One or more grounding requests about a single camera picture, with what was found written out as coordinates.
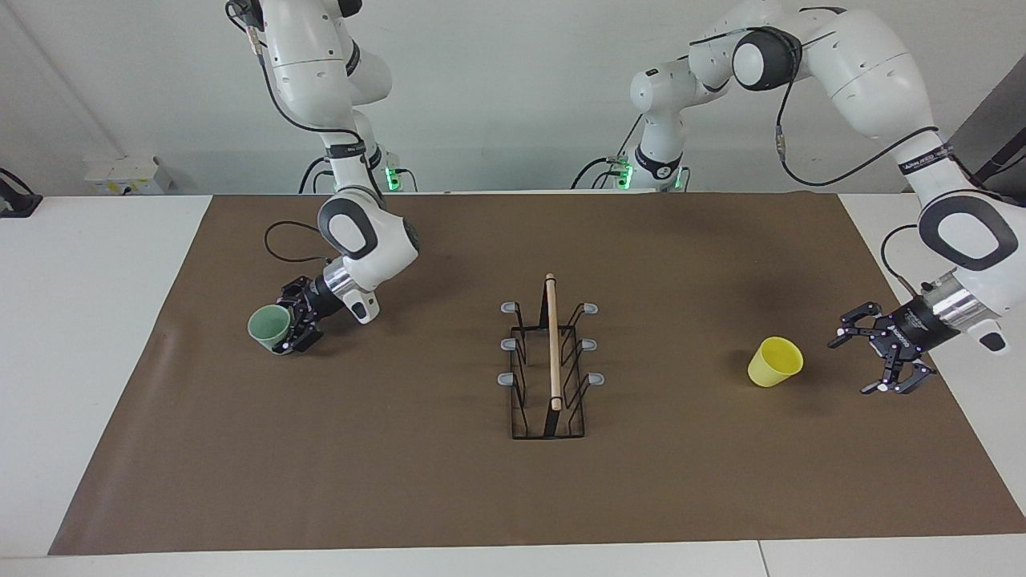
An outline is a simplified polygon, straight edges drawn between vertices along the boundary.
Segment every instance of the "brown paper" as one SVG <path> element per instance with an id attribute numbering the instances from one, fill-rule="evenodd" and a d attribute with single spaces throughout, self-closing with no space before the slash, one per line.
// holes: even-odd
<path id="1" fill-rule="evenodd" d="M 275 357 L 246 320 L 319 265 L 262 236 L 321 201 L 213 200 L 52 554 L 1026 532 L 942 379 L 863 396 L 881 360 L 826 348 L 840 314 L 897 304 L 835 197 L 395 198 L 424 252 L 382 316 Z M 536 315 L 550 271 L 564 310 L 601 307 L 580 329 L 608 383 L 586 438 L 514 441 L 499 305 Z M 773 335 L 805 370 L 761 389 Z"/>

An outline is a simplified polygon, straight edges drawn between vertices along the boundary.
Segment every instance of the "cable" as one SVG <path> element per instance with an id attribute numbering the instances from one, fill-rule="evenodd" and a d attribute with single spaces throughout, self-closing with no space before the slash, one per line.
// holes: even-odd
<path id="1" fill-rule="evenodd" d="M 370 165 L 367 164 L 366 168 L 367 168 L 367 179 L 370 180 L 370 186 L 373 187 L 374 192 L 378 194 L 378 198 L 381 200 L 381 203 L 383 204 L 382 207 L 384 208 L 385 193 L 382 192 L 381 187 L 378 186 L 378 181 L 374 180 L 374 174 L 370 170 Z"/>
<path id="2" fill-rule="evenodd" d="M 966 168 L 965 164 L 962 163 L 961 158 L 958 158 L 958 156 L 955 154 L 950 154 L 949 157 L 955 161 L 955 164 L 958 165 L 958 168 L 960 168 L 962 174 L 965 175 L 965 178 L 969 180 L 969 184 L 975 186 L 976 188 L 983 188 L 984 186 L 983 181 L 978 179 L 976 175 L 974 175 L 973 172 L 969 171 L 969 168 Z"/>
<path id="3" fill-rule="evenodd" d="M 592 190 L 595 190 L 595 187 L 598 186 L 598 181 L 600 181 L 603 177 L 608 179 L 609 177 L 620 177 L 620 176 L 622 176 L 622 172 L 618 170 L 607 170 L 605 172 L 602 172 L 601 175 L 595 178 L 595 182 L 591 183 L 591 188 Z"/>
<path id="4" fill-rule="evenodd" d="M 1026 159 L 1026 153 L 1023 153 L 1023 155 L 1022 155 L 1022 156 L 1020 156 L 1020 157 L 1019 157 L 1019 158 L 1018 158 L 1017 160 L 1015 160 L 1014 162 L 1011 162 L 1011 163 L 1009 163 L 1009 164 L 1005 164 L 1004 166 L 1002 166 L 1002 167 L 1001 167 L 1001 169 L 1000 169 L 1000 170 L 998 170 L 998 171 L 994 172 L 994 174 L 993 174 L 992 176 L 996 177 L 997 175 L 1000 175 L 1001 172 L 1007 172 L 1007 171 L 1009 171 L 1009 170 L 1010 170 L 1010 169 L 1011 169 L 1012 167 L 1014 167 L 1014 166 L 1015 166 L 1016 164 L 1019 164 L 1019 163 L 1020 163 L 1020 162 L 1022 162 L 1022 161 L 1023 161 L 1024 159 Z"/>
<path id="5" fill-rule="evenodd" d="M 307 230 L 311 230 L 313 232 L 316 232 L 317 234 L 320 234 L 320 230 L 319 229 L 317 229 L 316 227 L 312 227 L 312 226 L 310 226 L 308 224 L 299 223 L 299 222 L 295 222 L 295 221 L 278 221 L 278 222 L 274 223 L 273 225 L 267 227 L 267 230 L 264 232 L 264 248 L 267 248 L 267 252 L 268 252 L 269 255 L 271 255 L 272 257 L 274 257 L 275 259 L 278 259 L 279 261 L 281 261 L 283 263 L 299 264 L 299 263 L 309 263 L 309 262 L 312 262 L 312 261 L 324 261 L 327 264 L 331 264 L 331 259 L 328 259 L 327 257 L 309 257 L 307 259 L 287 259 L 287 258 L 282 257 L 281 255 L 278 255 L 277 253 L 275 253 L 271 248 L 271 242 L 269 240 L 269 238 L 271 236 L 271 232 L 274 229 L 276 229 L 278 227 L 285 226 L 285 225 L 300 227 L 300 228 L 305 228 Z"/>
<path id="6" fill-rule="evenodd" d="M 681 56 L 680 59 L 677 59 L 677 60 L 684 60 L 686 57 L 687 56 Z M 631 126 L 631 131 L 627 132 L 627 138 L 624 139 L 624 144 L 620 145 L 620 152 L 617 153 L 617 156 L 623 156 L 624 153 L 627 152 L 627 143 L 631 142 L 631 137 L 633 137 L 634 132 L 638 129 L 638 125 L 641 124 L 641 119 L 642 118 L 644 118 L 644 114 L 639 114 L 638 117 L 637 117 L 637 120 L 634 121 L 634 125 Z M 609 162 L 609 169 L 610 170 L 613 169 L 613 164 L 614 164 L 613 162 Z M 605 181 L 604 180 L 602 181 L 602 188 L 605 188 Z"/>
<path id="7" fill-rule="evenodd" d="M 317 181 L 319 181 L 321 177 L 334 177 L 334 172 L 331 170 L 321 170 L 320 172 L 317 172 L 314 177 L 314 194 L 317 194 Z"/>
<path id="8" fill-rule="evenodd" d="M 899 232 L 903 230 L 911 230 L 916 228 L 919 228 L 919 225 L 905 225 L 898 227 L 893 231 L 891 231 L 886 236 L 884 236 L 883 242 L 880 243 L 880 261 L 883 263 L 883 268 L 887 269 L 887 272 L 890 272 L 892 276 L 898 279 L 898 282 L 901 282 L 901 285 L 904 286 L 905 290 L 908 291 L 909 295 L 911 295 L 913 298 L 917 297 L 918 293 L 916 293 L 915 288 L 912 288 L 912 284 L 908 280 L 906 280 L 904 276 L 898 274 L 895 271 L 895 269 L 891 266 L 891 263 L 887 262 L 887 242 L 891 242 L 891 239 L 894 238 L 894 236 Z"/>
<path id="9" fill-rule="evenodd" d="M 587 166 L 585 166 L 580 172 L 578 172 L 578 178 L 574 179 L 574 184 L 570 185 L 570 190 L 574 190 L 574 189 L 577 188 L 578 183 L 580 183 L 581 179 L 583 179 L 584 176 L 588 174 L 588 170 L 591 170 L 595 166 L 598 166 L 599 164 L 601 164 L 603 162 L 607 162 L 607 161 L 608 161 L 608 158 L 604 158 L 603 157 L 603 158 L 596 158 L 596 159 L 592 160 L 591 162 L 589 162 Z"/>
<path id="10" fill-rule="evenodd" d="M 357 140 L 357 144 L 363 143 L 363 139 L 356 130 L 350 130 L 349 128 L 314 128 L 313 126 L 306 126 L 304 124 L 300 124 L 295 120 L 292 120 L 290 116 L 285 114 L 281 105 L 278 104 L 278 99 L 274 95 L 274 86 L 271 85 L 271 75 L 267 71 L 267 62 L 264 61 L 264 54 L 258 54 L 256 60 L 260 61 L 260 69 L 264 73 L 264 84 L 267 86 L 267 93 L 271 97 L 271 102 L 274 104 L 274 108 L 278 111 L 278 114 L 285 119 L 285 121 L 292 126 L 308 132 L 317 132 L 320 134 L 350 134 Z"/>
<path id="11" fill-rule="evenodd" d="M 225 15 L 228 16 L 228 22 L 232 23 L 233 25 L 235 25 L 235 28 L 237 28 L 240 31 L 242 31 L 243 33 L 245 33 L 246 32 L 245 27 L 242 26 L 241 24 L 239 24 L 239 21 L 236 20 L 238 17 L 241 17 L 241 14 L 239 14 L 238 12 L 236 12 L 236 13 L 233 14 L 232 10 L 231 10 L 232 6 L 235 6 L 235 8 L 238 9 L 238 10 L 240 10 L 240 11 L 242 10 L 242 6 L 239 6 L 238 3 L 232 2 L 231 0 L 229 0 L 228 2 L 226 2 L 225 3 Z M 267 44 L 265 44 L 263 40 L 261 40 L 260 45 L 264 46 L 265 48 L 267 48 Z"/>
<path id="12" fill-rule="evenodd" d="M 409 178 L 413 180 L 413 192 L 421 192 L 421 187 L 417 186 L 417 175 L 413 174 L 409 168 L 396 168 L 396 175 L 409 175 Z"/>
<path id="13" fill-rule="evenodd" d="M 822 36 L 817 36 L 816 38 L 813 38 L 813 39 L 812 39 L 812 40 L 810 40 L 808 42 L 805 42 L 804 44 L 802 44 L 802 45 L 801 45 L 801 47 L 802 47 L 802 48 L 805 48 L 805 47 L 807 47 L 807 46 L 812 46 L 813 44 L 815 44 L 815 43 L 819 42 L 820 40 L 824 40 L 824 39 L 826 39 L 826 38 L 830 38 L 830 37 L 831 37 L 831 36 L 833 36 L 834 34 L 837 34 L 837 31 L 836 31 L 836 30 L 834 30 L 834 31 L 832 31 L 832 32 L 828 32 L 828 33 L 826 33 L 826 34 L 824 34 L 824 35 L 822 35 Z"/>
<path id="14" fill-rule="evenodd" d="M 717 34 L 716 36 L 710 36 L 709 38 L 703 38 L 702 40 L 696 40 L 688 43 L 688 46 L 698 46 L 699 44 L 705 44 L 706 42 L 712 42 L 713 40 L 719 40 L 720 38 L 726 38 L 727 36 L 734 36 L 735 34 L 741 34 L 742 32 L 755 32 L 761 30 L 759 28 L 739 28 L 737 30 L 732 30 L 731 32 L 724 32 L 723 34 Z"/>
<path id="15" fill-rule="evenodd" d="M 687 192 L 687 187 L 692 186 L 692 168 L 689 166 L 683 166 L 681 170 L 687 170 L 687 180 L 684 182 L 684 192 Z"/>
<path id="16" fill-rule="evenodd" d="M 849 177 L 852 177 L 853 175 L 862 171 L 863 169 L 865 169 L 867 166 L 869 166 L 873 162 L 876 162 L 880 158 L 883 158 L 884 156 L 886 156 L 887 154 L 890 154 L 893 150 L 895 150 L 896 148 L 900 147 L 901 145 L 907 143 L 908 141 L 914 139 L 915 137 L 918 137 L 919 134 L 921 134 L 923 132 L 939 132 L 941 130 L 937 126 L 924 126 L 924 127 L 919 128 L 918 130 L 914 131 L 914 132 L 908 134 L 907 137 L 901 139 L 900 141 L 894 143 L 893 145 L 891 145 L 887 148 L 883 149 L 883 151 L 881 151 L 879 154 L 876 154 L 875 156 L 873 156 L 869 160 L 866 160 L 862 164 L 859 164 L 855 168 L 852 168 L 847 172 L 844 172 L 843 175 L 841 175 L 841 176 L 839 176 L 839 177 L 837 177 L 835 179 L 830 179 L 829 181 L 824 181 L 822 183 L 806 181 L 806 180 L 802 179 L 801 177 L 795 175 L 794 171 L 791 170 L 791 167 L 788 166 L 788 164 L 787 164 L 787 143 L 786 143 L 786 141 L 784 139 L 784 126 L 783 126 L 783 122 L 782 122 L 783 118 L 784 118 L 784 111 L 787 109 L 787 102 L 791 98 L 791 89 L 794 87 L 794 82 L 798 78 L 797 67 L 798 67 L 798 63 L 797 63 L 797 59 L 795 59 L 795 65 L 794 65 L 795 70 L 794 70 L 794 73 L 791 75 L 791 81 L 788 82 L 788 84 L 787 84 L 787 90 L 784 92 L 784 100 L 781 101 L 781 103 L 780 103 L 780 112 L 777 113 L 777 154 L 780 156 L 780 164 L 781 164 L 781 166 L 784 167 L 784 171 L 787 172 L 788 177 L 791 177 L 792 179 L 794 179 L 798 183 L 801 183 L 801 184 L 803 184 L 805 186 L 811 186 L 811 187 L 824 187 L 824 186 L 830 186 L 830 185 L 835 184 L 835 183 L 839 183 L 840 181 L 843 181 L 844 179 L 847 179 Z"/>
<path id="17" fill-rule="evenodd" d="M 327 159 L 321 156 L 320 158 L 311 162 L 309 166 L 307 166 L 307 171 L 303 174 L 303 180 L 300 181 L 300 192 L 298 194 L 302 195 L 303 192 L 307 190 L 307 181 L 310 180 L 310 175 L 313 174 L 314 168 L 316 168 L 317 165 L 320 164 L 321 162 L 327 162 Z"/>

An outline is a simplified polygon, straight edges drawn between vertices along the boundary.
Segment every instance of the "green cup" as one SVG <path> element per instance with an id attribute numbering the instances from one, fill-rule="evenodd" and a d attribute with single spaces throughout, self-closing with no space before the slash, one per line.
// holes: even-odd
<path id="1" fill-rule="evenodd" d="M 268 305 L 249 317 L 249 336 L 269 351 L 285 339 L 292 324 L 292 313 L 285 307 Z"/>

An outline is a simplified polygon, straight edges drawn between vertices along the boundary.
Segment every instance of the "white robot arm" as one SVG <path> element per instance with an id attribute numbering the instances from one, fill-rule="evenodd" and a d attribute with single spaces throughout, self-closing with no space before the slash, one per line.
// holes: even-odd
<path id="1" fill-rule="evenodd" d="M 777 0 L 748 0 L 706 29 L 709 42 L 692 45 L 687 55 L 639 72 L 631 82 L 631 102 L 643 115 L 641 142 L 630 152 L 630 188 L 675 186 L 683 159 L 685 132 L 681 112 L 714 101 L 731 88 L 737 31 L 780 20 Z"/>
<path id="2" fill-rule="evenodd" d="M 402 190 L 399 156 L 378 142 L 370 120 L 362 112 L 354 110 L 353 120 L 356 122 L 356 131 L 367 147 L 367 168 L 370 168 L 370 175 L 374 179 L 373 184 L 377 185 L 374 190 L 392 192 Z"/>
<path id="3" fill-rule="evenodd" d="M 286 285 L 278 301 L 292 324 L 272 351 L 302 352 L 320 338 L 317 322 L 343 308 L 361 323 L 373 320 L 381 311 L 374 290 L 420 251 L 412 226 L 385 209 L 370 174 L 370 161 L 384 152 L 369 122 L 353 111 L 386 98 L 392 77 L 346 29 L 360 0 L 231 0 L 229 6 L 247 25 L 275 106 L 291 124 L 321 137 L 334 175 L 336 194 L 321 206 L 318 228 L 342 258 L 318 278 Z M 376 150 L 367 150 L 368 139 Z"/>
<path id="4" fill-rule="evenodd" d="M 885 360 L 882 378 L 863 392 L 912 392 L 934 372 L 920 362 L 922 354 L 962 333 L 995 354 L 1008 353 L 997 319 L 1026 299 L 1026 249 L 1019 238 L 1026 234 L 1026 210 L 970 182 L 934 126 L 915 61 L 891 28 L 866 10 L 808 8 L 722 36 L 709 46 L 714 46 L 712 57 L 701 61 L 701 70 L 694 47 L 689 59 L 706 84 L 732 73 L 748 90 L 817 78 L 852 127 L 885 147 L 922 204 L 922 241 L 955 265 L 891 314 L 867 303 L 841 317 L 832 348 L 856 336 L 869 337 Z M 727 72 L 717 53 L 732 55 Z M 779 124 L 778 151 L 794 177 Z M 806 185 L 824 184 L 794 178 Z M 874 319 L 871 328 L 856 325 L 866 317 Z M 914 372 L 901 381 L 906 363 Z"/>

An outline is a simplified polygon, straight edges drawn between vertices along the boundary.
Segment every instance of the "white table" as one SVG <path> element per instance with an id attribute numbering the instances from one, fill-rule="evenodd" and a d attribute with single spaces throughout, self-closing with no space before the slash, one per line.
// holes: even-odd
<path id="1" fill-rule="evenodd" d="M 0 221 L 0 575 L 1026 575 L 1026 535 L 46 559 L 209 200 L 48 198 L 32 219 Z M 843 201 L 874 254 L 918 213 L 907 195 Z M 913 282 L 948 268 L 912 233 L 892 264 Z M 1003 324 L 1026 348 L 1026 313 Z M 933 357 L 1022 508 L 1026 356 L 957 339 Z"/>

